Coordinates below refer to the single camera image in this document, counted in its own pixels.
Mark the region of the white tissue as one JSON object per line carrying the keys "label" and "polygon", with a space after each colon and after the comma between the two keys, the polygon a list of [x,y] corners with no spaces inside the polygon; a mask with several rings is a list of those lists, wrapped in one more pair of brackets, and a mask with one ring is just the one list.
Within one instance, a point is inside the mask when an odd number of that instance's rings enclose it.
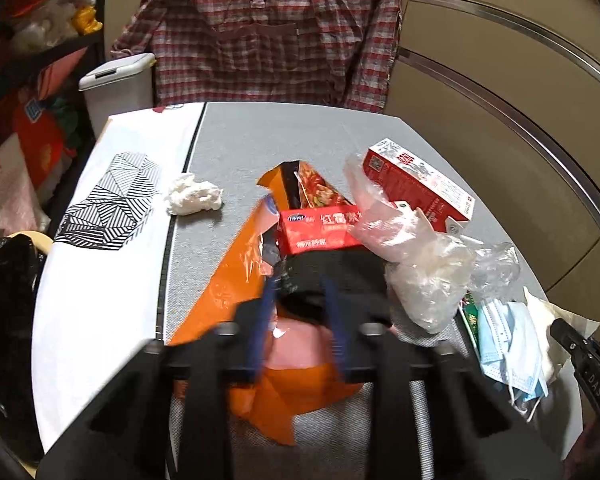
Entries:
{"label": "white tissue", "polygon": [[222,205],[222,188],[209,181],[198,181],[191,172],[183,172],[166,194],[166,210],[172,216],[217,211]]}

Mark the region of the white paper sheet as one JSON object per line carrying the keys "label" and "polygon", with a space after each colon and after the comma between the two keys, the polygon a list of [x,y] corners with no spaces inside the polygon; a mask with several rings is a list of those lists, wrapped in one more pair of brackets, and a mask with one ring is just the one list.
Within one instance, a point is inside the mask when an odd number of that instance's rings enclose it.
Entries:
{"label": "white paper sheet", "polygon": [[542,375],[548,395],[533,404],[530,424],[560,458],[566,458],[583,430],[581,393],[574,378],[569,353],[550,336],[550,324],[564,320],[581,336],[588,338],[600,322],[584,318],[535,297],[524,288],[524,301],[532,318],[541,352]]}

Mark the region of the orange red plastic bag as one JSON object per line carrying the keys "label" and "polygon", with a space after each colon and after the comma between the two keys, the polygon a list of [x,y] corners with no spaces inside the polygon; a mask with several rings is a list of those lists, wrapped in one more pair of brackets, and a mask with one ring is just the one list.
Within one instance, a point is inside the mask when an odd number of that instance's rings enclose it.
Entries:
{"label": "orange red plastic bag", "polygon": [[15,109],[12,130],[18,136],[35,191],[42,188],[63,160],[76,157],[76,150],[67,144],[66,133],[54,114],[35,98],[23,101]]}

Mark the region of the white lidded trash bin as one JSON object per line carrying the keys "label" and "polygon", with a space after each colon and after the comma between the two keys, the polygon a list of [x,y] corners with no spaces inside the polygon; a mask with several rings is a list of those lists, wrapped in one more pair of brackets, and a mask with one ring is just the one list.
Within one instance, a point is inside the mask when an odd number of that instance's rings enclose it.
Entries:
{"label": "white lidded trash bin", "polygon": [[155,55],[141,53],[106,62],[80,79],[95,139],[110,116],[154,106],[155,64]]}

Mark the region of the red drink carton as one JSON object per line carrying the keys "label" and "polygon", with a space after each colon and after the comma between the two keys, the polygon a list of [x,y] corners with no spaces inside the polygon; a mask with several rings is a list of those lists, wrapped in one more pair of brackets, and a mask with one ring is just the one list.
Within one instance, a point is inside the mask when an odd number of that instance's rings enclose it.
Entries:
{"label": "red drink carton", "polygon": [[355,205],[282,211],[276,233],[279,252],[286,257],[360,246],[351,234],[360,217]]}

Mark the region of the black metal shelf rack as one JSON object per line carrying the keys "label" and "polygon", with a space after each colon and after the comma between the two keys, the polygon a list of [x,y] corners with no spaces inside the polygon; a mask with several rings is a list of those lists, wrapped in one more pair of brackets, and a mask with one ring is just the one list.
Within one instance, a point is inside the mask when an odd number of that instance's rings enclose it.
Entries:
{"label": "black metal shelf rack", "polygon": [[76,157],[63,160],[38,191],[45,208],[63,200],[76,184],[95,143],[79,80],[104,62],[105,27],[80,36],[72,17],[94,6],[104,24],[105,0],[0,0],[0,145],[14,133],[12,116],[35,98],[66,133]]}

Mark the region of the clear plastic bag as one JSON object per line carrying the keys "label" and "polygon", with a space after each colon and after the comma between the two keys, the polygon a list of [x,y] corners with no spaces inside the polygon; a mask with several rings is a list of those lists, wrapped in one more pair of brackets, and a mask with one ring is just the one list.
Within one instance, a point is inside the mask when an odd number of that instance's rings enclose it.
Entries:
{"label": "clear plastic bag", "polygon": [[501,299],[518,280],[521,265],[513,244],[488,244],[434,230],[418,208],[397,207],[364,174],[362,158],[344,163],[360,216],[349,233],[385,260],[385,278],[407,317],[427,333],[450,324],[466,294]]}

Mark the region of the beige cabinet with metal trim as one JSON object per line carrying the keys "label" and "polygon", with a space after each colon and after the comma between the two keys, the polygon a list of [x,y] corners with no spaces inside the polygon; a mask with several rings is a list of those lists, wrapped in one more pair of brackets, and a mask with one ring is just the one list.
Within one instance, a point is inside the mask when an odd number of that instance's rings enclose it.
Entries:
{"label": "beige cabinet with metal trim", "polygon": [[600,322],[600,0],[403,0],[386,105]]}

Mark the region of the black bag lined basin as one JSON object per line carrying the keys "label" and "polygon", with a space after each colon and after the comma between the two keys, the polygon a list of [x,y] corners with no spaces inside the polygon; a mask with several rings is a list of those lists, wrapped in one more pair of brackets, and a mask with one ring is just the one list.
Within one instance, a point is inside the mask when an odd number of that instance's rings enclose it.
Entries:
{"label": "black bag lined basin", "polygon": [[19,458],[29,463],[43,456],[31,373],[40,270],[40,254],[30,237],[18,234],[0,238],[0,435]]}

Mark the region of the blue face mask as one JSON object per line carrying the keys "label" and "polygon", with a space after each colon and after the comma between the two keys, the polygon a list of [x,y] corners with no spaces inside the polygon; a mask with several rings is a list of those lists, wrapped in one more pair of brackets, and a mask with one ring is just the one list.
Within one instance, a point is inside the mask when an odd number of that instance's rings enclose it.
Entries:
{"label": "blue face mask", "polygon": [[529,308],[497,299],[479,304],[478,349],[483,374],[503,385],[512,408],[531,422],[548,388]]}

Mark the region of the red plaid shirt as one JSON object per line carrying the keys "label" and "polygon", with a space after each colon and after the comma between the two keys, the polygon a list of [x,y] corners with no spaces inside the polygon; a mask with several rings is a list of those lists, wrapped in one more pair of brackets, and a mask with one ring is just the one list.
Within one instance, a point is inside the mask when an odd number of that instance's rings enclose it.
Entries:
{"label": "red plaid shirt", "polygon": [[140,0],[114,58],[150,53],[162,105],[270,101],[379,113],[402,0]]}

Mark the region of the pink white rice bag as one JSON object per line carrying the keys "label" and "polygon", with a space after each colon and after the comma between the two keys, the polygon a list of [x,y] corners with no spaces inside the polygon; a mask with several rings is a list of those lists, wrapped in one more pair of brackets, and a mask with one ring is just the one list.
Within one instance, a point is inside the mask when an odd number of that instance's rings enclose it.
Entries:
{"label": "pink white rice bag", "polygon": [[50,218],[42,211],[18,136],[0,146],[0,237],[20,231],[44,232]]}

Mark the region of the orange plastic snack wrapper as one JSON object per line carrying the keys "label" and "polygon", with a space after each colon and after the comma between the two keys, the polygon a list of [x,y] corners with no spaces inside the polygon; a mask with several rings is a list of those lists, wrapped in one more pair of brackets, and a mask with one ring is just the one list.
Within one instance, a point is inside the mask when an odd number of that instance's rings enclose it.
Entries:
{"label": "orange plastic snack wrapper", "polygon": [[253,356],[256,368],[230,381],[230,412],[268,440],[293,446],[295,417],[346,400],[361,387],[339,379],[330,331],[284,313],[266,291],[273,267],[264,258],[264,236],[273,233],[274,252],[281,255],[278,222],[287,211],[319,207],[321,191],[327,194],[326,206],[349,203],[307,162],[282,162],[258,183],[268,195],[253,209],[170,343],[187,344],[222,322],[237,323],[247,339],[238,358]]}

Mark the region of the yellow toy on shelf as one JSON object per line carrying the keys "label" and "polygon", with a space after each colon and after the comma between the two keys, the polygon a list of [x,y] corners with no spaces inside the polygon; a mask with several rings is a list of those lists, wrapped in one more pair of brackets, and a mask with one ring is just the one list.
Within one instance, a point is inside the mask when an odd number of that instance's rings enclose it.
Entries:
{"label": "yellow toy on shelf", "polygon": [[80,6],[73,14],[72,26],[80,36],[86,36],[99,32],[104,24],[96,18],[94,6]]}

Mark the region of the red white milk carton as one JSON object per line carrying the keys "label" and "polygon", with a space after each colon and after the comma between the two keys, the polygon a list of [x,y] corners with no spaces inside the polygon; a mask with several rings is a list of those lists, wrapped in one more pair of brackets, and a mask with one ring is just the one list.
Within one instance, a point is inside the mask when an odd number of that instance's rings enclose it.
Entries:
{"label": "red white milk carton", "polygon": [[475,197],[393,140],[368,148],[363,170],[390,202],[420,209],[435,231],[457,234],[471,222]]}

